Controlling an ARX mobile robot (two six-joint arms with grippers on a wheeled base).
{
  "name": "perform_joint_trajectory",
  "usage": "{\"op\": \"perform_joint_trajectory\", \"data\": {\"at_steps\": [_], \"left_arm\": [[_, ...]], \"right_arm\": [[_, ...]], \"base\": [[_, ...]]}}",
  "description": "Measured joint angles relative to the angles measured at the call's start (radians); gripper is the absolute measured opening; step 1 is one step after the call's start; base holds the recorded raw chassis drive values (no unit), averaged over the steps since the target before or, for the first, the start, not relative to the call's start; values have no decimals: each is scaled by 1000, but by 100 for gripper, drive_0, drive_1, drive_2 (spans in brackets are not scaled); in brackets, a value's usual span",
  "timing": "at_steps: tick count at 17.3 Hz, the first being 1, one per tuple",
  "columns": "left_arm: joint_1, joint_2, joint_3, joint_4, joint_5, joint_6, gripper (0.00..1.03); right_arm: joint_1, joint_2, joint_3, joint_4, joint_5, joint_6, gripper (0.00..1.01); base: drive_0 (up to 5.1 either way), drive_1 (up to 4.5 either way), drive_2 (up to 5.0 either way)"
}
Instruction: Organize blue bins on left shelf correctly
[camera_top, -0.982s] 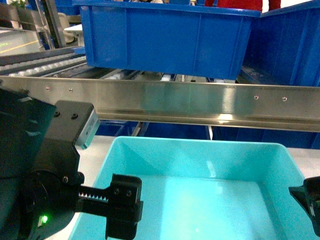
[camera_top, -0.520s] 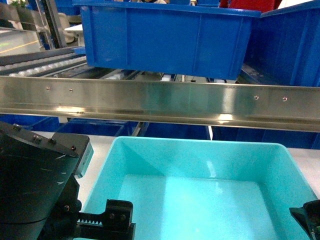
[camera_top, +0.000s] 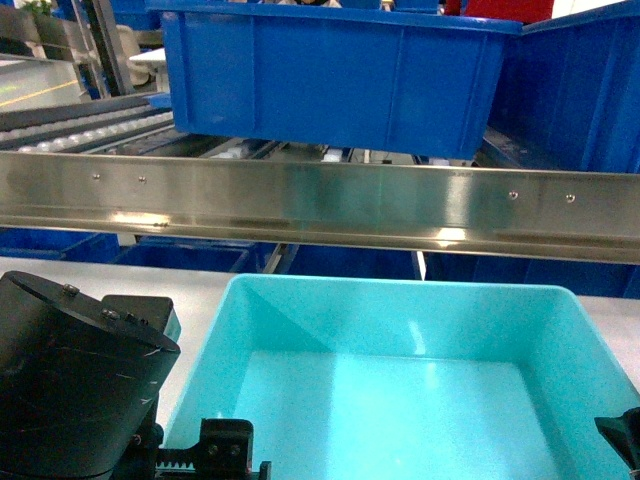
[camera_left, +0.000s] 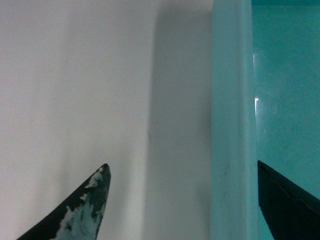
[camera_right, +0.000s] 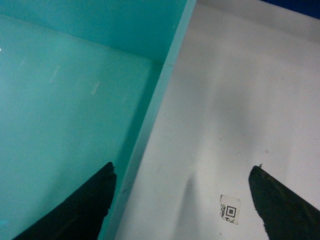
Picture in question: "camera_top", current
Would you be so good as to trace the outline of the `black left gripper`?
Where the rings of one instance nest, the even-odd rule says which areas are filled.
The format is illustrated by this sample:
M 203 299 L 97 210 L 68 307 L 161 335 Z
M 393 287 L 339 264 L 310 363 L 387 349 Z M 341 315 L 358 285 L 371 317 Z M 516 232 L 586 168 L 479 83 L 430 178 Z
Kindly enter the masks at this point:
M 189 448 L 160 448 L 151 479 L 272 478 L 272 462 L 253 468 L 254 426 L 245 419 L 202 419 Z

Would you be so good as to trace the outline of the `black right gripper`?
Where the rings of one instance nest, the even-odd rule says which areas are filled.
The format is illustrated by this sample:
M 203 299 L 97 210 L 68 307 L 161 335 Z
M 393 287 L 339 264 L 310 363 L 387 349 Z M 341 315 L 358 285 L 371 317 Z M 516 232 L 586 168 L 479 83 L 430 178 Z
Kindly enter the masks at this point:
M 600 435 L 629 467 L 629 477 L 639 478 L 639 408 L 632 408 L 619 417 L 596 417 Z

